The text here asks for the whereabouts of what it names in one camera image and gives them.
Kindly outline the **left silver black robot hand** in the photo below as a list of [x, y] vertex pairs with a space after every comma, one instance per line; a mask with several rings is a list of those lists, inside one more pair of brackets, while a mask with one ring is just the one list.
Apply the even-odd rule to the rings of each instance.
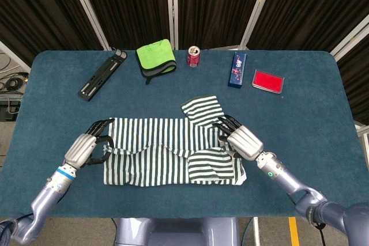
[[64, 157], [64, 163], [73, 168], [80, 169], [86, 165], [95, 165], [105, 163], [111, 152], [106, 151], [100, 158], [93, 158], [92, 152], [95, 146], [100, 142], [108, 142], [110, 148], [114, 148], [113, 139], [109, 135], [102, 135], [104, 129], [114, 119], [98, 120], [94, 122], [86, 132], [82, 133], [72, 144]]

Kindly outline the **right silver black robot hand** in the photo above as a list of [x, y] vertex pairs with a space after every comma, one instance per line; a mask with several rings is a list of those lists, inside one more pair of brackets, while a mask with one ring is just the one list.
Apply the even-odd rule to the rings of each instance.
[[239, 156], [254, 161], [263, 152], [263, 143], [244, 125], [230, 115], [218, 117], [212, 126], [221, 131], [219, 140], [227, 143]]

